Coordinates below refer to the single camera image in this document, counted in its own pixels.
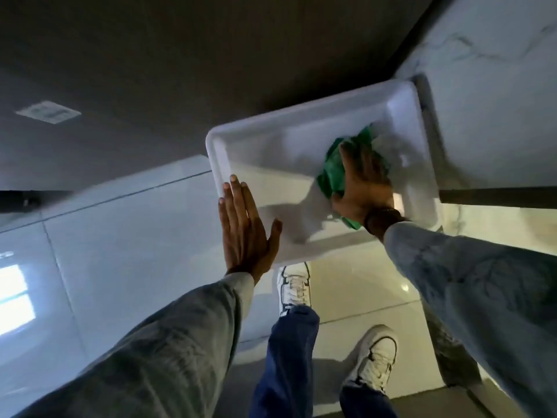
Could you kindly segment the dark wristband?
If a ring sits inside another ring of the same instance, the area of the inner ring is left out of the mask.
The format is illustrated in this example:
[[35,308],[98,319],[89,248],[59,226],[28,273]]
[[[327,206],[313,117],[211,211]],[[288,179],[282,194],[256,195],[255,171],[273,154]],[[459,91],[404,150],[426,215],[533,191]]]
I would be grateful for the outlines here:
[[390,207],[382,207],[370,210],[367,213],[362,226],[368,233],[383,243],[385,234],[389,227],[406,221],[407,219],[400,213],[399,210]]

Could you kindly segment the dark metal table frame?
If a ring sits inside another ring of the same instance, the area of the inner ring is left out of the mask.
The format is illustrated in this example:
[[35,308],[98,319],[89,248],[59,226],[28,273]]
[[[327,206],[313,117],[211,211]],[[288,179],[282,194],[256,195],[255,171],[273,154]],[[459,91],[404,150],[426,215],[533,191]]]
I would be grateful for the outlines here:
[[557,210],[557,187],[442,189],[439,196],[447,204]]

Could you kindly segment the person's right hand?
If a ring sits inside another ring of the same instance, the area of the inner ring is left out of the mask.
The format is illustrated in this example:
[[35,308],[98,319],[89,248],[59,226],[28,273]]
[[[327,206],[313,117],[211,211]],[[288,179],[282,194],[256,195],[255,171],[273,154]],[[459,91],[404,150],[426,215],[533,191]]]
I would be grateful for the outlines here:
[[349,211],[338,214],[362,226],[370,210],[382,207],[394,208],[391,183],[387,177],[381,175],[380,167],[376,165],[373,154],[366,147],[362,150],[362,168],[360,168],[350,145],[344,143],[339,149],[345,169],[343,197],[349,203]]

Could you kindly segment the person's left hand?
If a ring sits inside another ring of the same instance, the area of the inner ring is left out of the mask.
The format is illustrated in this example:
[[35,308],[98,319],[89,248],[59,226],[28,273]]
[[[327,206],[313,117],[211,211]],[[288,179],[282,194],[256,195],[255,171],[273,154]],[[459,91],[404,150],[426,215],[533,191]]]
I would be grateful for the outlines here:
[[[223,196],[220,198],[226,198],[227,201],[232,203],[230,178],[228,182],[223,183],[222,189]],[[264,224],[254,201],[254,228],[241,232],[239,235],[233,235],[233,246],[223,245],[227,273],[242,272],[250,274],[255,285],[259,283],[264,274],[270,271],[273,264],[273,262],[264,262],[262,260],[265,249],[263,226]]]

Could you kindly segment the green cleaning cloth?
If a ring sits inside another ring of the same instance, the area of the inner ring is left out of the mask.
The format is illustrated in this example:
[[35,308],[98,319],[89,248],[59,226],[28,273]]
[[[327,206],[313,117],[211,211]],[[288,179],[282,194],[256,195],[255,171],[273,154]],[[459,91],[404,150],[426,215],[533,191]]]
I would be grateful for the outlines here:
[[378,137],[373,124],[368,124],[357,135],[338,137],[328,148],[325,154],[325,161],[321,173],[317,176],[316,182],[322,194],[327,199],[337,193],[343,195],[345,191],[345,169],[340,155],[340,146],[344,143],[350,145],[358,166],[362,168],[361,152],[366,147],[374,156],[376,165],[380,167],[383,177],[387,177],[389,164],[373,148],[372,142]]

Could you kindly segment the white plastic tray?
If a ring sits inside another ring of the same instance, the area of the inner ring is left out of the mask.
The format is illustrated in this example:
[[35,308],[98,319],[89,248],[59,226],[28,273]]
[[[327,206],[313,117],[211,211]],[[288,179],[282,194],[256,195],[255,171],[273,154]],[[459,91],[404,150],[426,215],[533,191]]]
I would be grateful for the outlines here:
[[209,131],[205,145],[219,196],[234,174],[247,182],[266,229],[275,218],[283,223],[275,267],[375,243],[365,230],[351,230],[335,217],[316,180],[333,142],[367,125],[393,184],[396,208],[414,224],[438,230],[438,187],[410,81],[389,80]]

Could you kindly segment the white sneaker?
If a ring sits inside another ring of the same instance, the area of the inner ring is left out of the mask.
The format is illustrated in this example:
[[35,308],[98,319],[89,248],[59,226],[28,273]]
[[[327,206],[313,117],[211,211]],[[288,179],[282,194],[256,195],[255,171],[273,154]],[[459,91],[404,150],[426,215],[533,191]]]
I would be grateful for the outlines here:
[[356,365],[344,380],[343,387],[364,387],[386,395],[398,347],[391,328],[384,324],[373,326],[359,343]]
[[277,275],[279,317],[298,306],[311,308],[311,275],[307,262],[288,265]]

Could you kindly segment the person's right forearm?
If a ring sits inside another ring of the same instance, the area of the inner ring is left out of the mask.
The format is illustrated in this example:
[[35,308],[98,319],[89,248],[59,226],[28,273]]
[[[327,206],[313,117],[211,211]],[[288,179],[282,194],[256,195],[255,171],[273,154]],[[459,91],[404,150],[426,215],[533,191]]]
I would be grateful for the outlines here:
[[469,355],[530,418],[557,418],[557,256],[397,223],[383,243]]

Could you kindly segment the person's left forearm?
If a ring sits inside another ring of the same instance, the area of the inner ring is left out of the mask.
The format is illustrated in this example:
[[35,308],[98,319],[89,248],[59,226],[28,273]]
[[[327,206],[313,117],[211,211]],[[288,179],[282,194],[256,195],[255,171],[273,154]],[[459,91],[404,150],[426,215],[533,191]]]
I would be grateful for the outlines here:
[[248,273],[186,293],[13,418],[212,418],[253,295]]

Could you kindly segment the blue jeans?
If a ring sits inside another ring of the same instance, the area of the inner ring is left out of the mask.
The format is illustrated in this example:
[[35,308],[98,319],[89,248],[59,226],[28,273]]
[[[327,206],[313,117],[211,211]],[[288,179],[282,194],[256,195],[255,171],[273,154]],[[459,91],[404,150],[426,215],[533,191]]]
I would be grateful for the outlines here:
[[[249,418],[312,418],[312,353],[320,318],[306,306],[278,319],[268,339],[265,368],[254,390]],[[387,395],[364,387],[341,387],[345,418],[398,418]]]

